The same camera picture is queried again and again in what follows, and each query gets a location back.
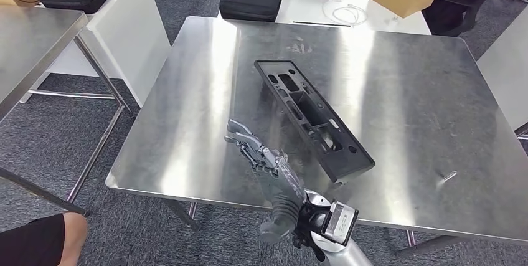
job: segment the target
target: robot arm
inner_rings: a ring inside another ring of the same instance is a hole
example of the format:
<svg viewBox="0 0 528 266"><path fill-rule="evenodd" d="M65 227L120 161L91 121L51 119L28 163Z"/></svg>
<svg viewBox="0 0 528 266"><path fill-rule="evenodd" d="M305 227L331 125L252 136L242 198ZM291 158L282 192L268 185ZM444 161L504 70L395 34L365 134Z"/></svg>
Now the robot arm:
<svg viewBox="0 0 528 266"><path fill-rule="evenodd" d="M260 226L261 238L270 244L291 235L297 248L311 247L320 262L331 266L372 266L351 239L358 211L302 187L288 157L270 150L243 124L229 120L227 131L246 157L262 193L273 207L271 222Z"/></svg>

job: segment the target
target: black shorts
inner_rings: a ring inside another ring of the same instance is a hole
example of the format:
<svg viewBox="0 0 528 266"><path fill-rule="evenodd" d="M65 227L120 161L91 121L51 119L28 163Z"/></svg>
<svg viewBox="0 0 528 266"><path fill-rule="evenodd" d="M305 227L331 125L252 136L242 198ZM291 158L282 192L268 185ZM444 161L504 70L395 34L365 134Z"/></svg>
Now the black shorts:
<svg viewBox="0 0 528 266"><path fill-rule="evenodd" d="M0 233L0 265L57 266L64 247L62 214Z"/></svg>

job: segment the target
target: metal table top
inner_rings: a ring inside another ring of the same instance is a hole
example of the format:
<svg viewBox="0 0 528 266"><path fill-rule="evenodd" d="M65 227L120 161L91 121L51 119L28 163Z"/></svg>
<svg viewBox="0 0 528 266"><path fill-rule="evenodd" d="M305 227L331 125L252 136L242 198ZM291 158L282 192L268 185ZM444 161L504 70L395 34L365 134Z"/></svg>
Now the metal table top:
<svg viewBox="0 0 528 266"><path fill-rule="evenodd" d="M293 60L376 166L331 184L256 59ZM361 224L528 243L528 158L461 39L189 17L106 185L269 208L224 141L230 117L284 149L307 188L358 208Z"/></svg>
<svg viewBox="0 0 528 266"><path fill-rule="evenodd" d="M86 23L80 11L0 6L0 121Z"/></svg>

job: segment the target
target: white table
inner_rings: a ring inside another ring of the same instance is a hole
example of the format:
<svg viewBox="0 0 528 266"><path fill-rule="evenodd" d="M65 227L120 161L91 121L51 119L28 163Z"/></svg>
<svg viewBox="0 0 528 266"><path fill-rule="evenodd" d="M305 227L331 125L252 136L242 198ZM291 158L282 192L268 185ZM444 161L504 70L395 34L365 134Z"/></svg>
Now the white table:
<svg viewBox="0 0 528 266"><path fill-rule="evenodd" d="M512 130L528 130L526 82L528 81L528 8L495 40L477 61Z"/></svg>
<svg viewBox="0 0 528 266"><path fill-rule="evenodd" d="M106 74L123 79L142 107L171 48L155 1L107 0L88 19L80 36ZM47 72L32 88L49 73L97 76L73 42Z"/></svg>
<svg viewBox="0 0 528 266"><path fill-rule="evenodd" d="M332 16L333 10L346 6L347 4L360 7L367 13L365 23L354 26L355 29L404 32L409 34L431 34L421 12L416 12L402 19L373 0L342 0L340 2L338 0L282 0L275 22L294 23L296 21L337 24L336 21L327 16Z"/></svg>

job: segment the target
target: carpet floor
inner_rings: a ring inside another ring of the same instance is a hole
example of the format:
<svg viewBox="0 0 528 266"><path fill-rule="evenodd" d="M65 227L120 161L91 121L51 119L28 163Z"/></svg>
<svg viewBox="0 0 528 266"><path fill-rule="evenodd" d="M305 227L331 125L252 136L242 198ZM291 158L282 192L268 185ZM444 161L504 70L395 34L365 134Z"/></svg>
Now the carpet floor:
<svg viewBox="0 0 528 266"><path fill-rule="evenodd" d="M187 16L214 17L219 0L156 0L172 42ZM478 24L462 35L476 58L525 8L511 0L488 0ZM115 81L132 101L124 83ZM65 92L103 92L97 78L52 74L42 88ZM0 123L0 163L37 184L66 197L88 161L116 109L111 100L33 95ZM288 240L269 246L258 227L269 213L199 205L200 231L193 233L160 199L112 191L105 178L123 144L133 118L122 115L76 204L92 212L90 231L79 265L317 265L308 249ZM0 232L60 209L0 180ZM417 233L418 241L434 237ZM528 247L469 240L408 259L394 256L406 246L402 230L357 226L354 239L374 265L528 265Z"/></svg>

